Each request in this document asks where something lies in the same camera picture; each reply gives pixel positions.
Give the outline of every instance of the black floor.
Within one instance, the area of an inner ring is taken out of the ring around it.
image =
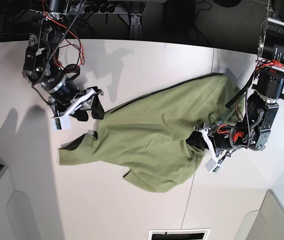
[[[194,1],[199,2],[195,4],[195,12],[210,7],[203,0]],[[162,3],[147,3],[142,21],[142,40],[212,46],[214,48],[256,54],[261,34],[260,24],[267,14],[266,5],[254,0],[242,0],[236,7],[225,8],[215,4],[213,0],[207,0],[207,2],[212,5],[212,8],[210,10],[201,10],[195,21],[196,27],[207,40],[200,34],[197,37],[192,29],[186,32],[172,32],[165,28],[163,20],[164,6]],[[94,29],[95,38],[128,39],[128,29],[124,21],[111,14],[107,18],[106,20],[106,15],[93,15],[89,19],[89,23]],[[7,21],[3,23],[0,21],[0,32],[21,31],[25,33],[25,30],[20,26],[12,27]],[[83,28],[80,36],[82,38],[94,37],[92,30],[88,28]],[[21,39],[25,39],[25,37],[21,38],[18,35],[1,36],[0,42]]]

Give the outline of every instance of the black cable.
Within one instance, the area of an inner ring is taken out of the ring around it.
[[[45,6],[46,6],[46,12],[50,15],[51,18],[57,21],[57,19],[53,16],[51,9],[47,5],[47,0],[44,0]]]
[[[81,19],[83,24],[80,26],[78,34],[80,35],[80,33],[82,32],[83,28],[85,27],[85,24],[87,24],[88,28],[91,29],[91,31],[93,32],[93,35],[95,36],[95,30],[90,26],[90,24],[88,23],[88,20],[91,18],[91,16],[93,16],[93,12],[89,13],[88,17],[86,19]]]
[[[0,33],[0,36],[1,36],[1,35],[6,35],[6,34],[17,34],[17,35],[21,35],[21,36],[30,35],[30,33],[2,32],[2,33]]]
[[[206,0],[203,0],[203,1],[201,1],[201,2],[195,1],[195,3],[197,3],[197,4],[207,3],[207,4],[209,5],[209,7],[208,7],[208,8],[201,8],[201,9],[199,9],[199,10],[197,11],[197,13],[195,14],[194,23],[193,23],[193,30],[195,31],[195,34],[197,35],[197,37],[196,37],[195,40],[193,40],[193,42],[197,42],[198,39],[199,39],[199,35],[201,35],[201,36],[204,38],[204,40],[208,43],[209,47],[212,47],[212,44],[211,44],[210,41],[207,39],[207,37],[197,28],[197,26],[196,26],[196,19],[197,19],[198,15],[199,15],[200,11],[208,11],[208,10],[210,10],[213,6],[212,6],[209,2],[207,2]]]
[[[86,15],[86,13],[84,13],[82,16],[80,16],[80,17],[76,20],[76,23],[79,24],[78,21],[80,21],[80,20],[82,21],[83,18],[85,17],[85,15]]]
[[[48,101],[47,100],[45,100],[45,98],[42,96],[42,94],[39,92],[39,90],[37,90],[36,88],[35,88],[35,86],[31,86],[36,92],[37,92],[37,94],[41,97],[41,99],[47,104],[47,105],[50,105],[49,103],[48,103]]]
[[[80,58],[81,58],[82,44],[81,44],[80,38],[78,37],[78,35],[77,35],[77,33],[76,33],[76,31],[74,29],[73,29],[73,32],[74,32],[75,36],[78,39],[78,44],[80,45],[79,46],[79,50],[78,50],[78,58],[77,58],[77,62],[76,62],[76,65],[78,65],[78,63],[80,62]]]
[[[269,68],[270,68],[270,67],[265,67],[265,68],[259,70],[258,72],[254,71],[253,74],[255,74],[255,72],[256,72],[256,74],[254,75],[253,80],[252,80],[252,82],[250,83],[250,85],[247,85],[247,87],[246,87],[246,91],[245,91],[245,112],[246,112],[246,114],[245,114],[245,116],[246,116],[246,121],[247,121],[248,141],[250,141],[250,139],[251,139],[251,123],[250,123],[249,114],[248,114],[248,90],[249,90],[250,86],[252,85],[254,79],[255,79],[261,72],[263,72],[263,71],[265,71],[266,69],[269,69]]]
[[[105,25],[108,25],[108,11],[106,12],[106,16],[105,16]]]
[[[247,81],[247,83],[245,84],[245,86],[235,95],[235,97],[233,97],[226,105],[225,107],[227,107],[228,109],[231,108],[231,106],[237,101],[237,99],[240,98],[241,95],[243,95],[246,92],[246,89],[249,88],[252,84],[254,79],[263,71],[270,69],[270,67],[265,67],[261,70],[259,70],[258,72],[256,72],[256,70],[252,73],[250,79]]]
[[[78,15],[79,15],[79,13],[80,13],[80,10],[82,9],[82,5],[83,5],[83,2],[80,1],[80,6],[79,6],[79,8],[78,8],[78,11],[77,11],[75,17],[74,17],[74,20],[71,22],[70,26],[67,28],[67,30],[66,30],[65,33],[63,34],[62,38],[60,39],[60,41],[58,42],[58,44],[56,45],[56,47],[53,49],[53,51],[52,51],[50,57],[48,58],[48,60],[47,60],[47,62],[46,62],[46,65],[45,65],[45,68],[44,68],[44,70],[43,70],[43,73],[42,73],[41,77],[40,77],[36,82],[34,82],[32,85],[36,85],[36,84],[39,84],[39,83],[42,82],[42,79],[43,79],[43,77],[45,76],[45,71],[46,71],[46,69],[47,69],[47,67],[48,67],[48,65],[49,65],[49,62],[51,61],[51,59],[53,58],[54,54],[55,54],[56,51],[58,50],[58,47],[60,46],[60,44],[64,41],[64,39],[65,39],[67,33],[70,31],[70,29],[71,29],[72,26],[74,25],[75,20],[77,19]]]
[[[79,25],[79,28],[78,28],[78,33],[81,34],[82,32],[82,28],[84,27],[83,26],[83,22],[84,22],[84,18],[86,16],[86,13],[84,13],[81,17],[79,17],[77,20],[76,20],[76,23]]]

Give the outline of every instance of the white table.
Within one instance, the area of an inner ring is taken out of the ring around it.
[[[255,64],[250,54],[199,46],[82,43],[86,63],[77,82],[104,90],[100,100],[106,111],[226,68],[246,81]],[[0,159],[10,168],[14,189],[29,196],[43,240],[145,240],[149,229],[180,228],[212,228],[210,240],[228,240],[234,239],[245,214],[260,208],[282,169],[284,153],[275,138],[284,137],[284,107],[264,152],[237,152],[218,176],[206,171],[206,157],[194,182],[191,178],[168,193],[150,193],[122,179],[125,167],[104,162],[58,165],[60,145],[94,129],[95,121],[72,120],[73,129],[52,131],[51,110],[21,76],[26,45],[0,43]],[[62,48],[60,60],[73,63],[77,52]]]

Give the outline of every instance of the green jacket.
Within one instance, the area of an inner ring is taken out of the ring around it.
[[[126,166],[130,171],[125,180],[150,192],[167,192],[201,163],[204,151],[186,144],[193,127],[237,122],[234,109],[225,104],[238,91],[226,76],[216,75],[121,105],[98,123],[98,138],[86,134],[79,144],[60,149],[60,164],[104,161]]]

